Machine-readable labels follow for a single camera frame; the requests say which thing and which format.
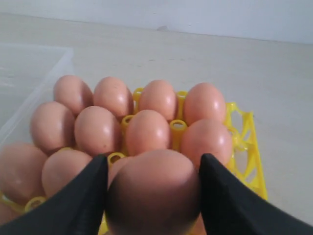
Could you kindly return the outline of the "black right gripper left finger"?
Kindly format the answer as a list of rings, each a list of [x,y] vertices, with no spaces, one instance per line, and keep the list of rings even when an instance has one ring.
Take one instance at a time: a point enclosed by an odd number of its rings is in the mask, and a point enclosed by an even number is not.
[[[103,154],[62,190],[21,217],[1,226],[2,235],[96,235],[108,186],[108,161]]]

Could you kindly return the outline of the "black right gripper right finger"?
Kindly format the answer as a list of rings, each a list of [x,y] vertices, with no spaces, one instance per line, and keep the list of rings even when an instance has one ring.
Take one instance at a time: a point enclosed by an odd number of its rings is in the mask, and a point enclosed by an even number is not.
[[[311,225],[258,196],[212,154],[202,155],[199,175],[207,234],[312,235]]]

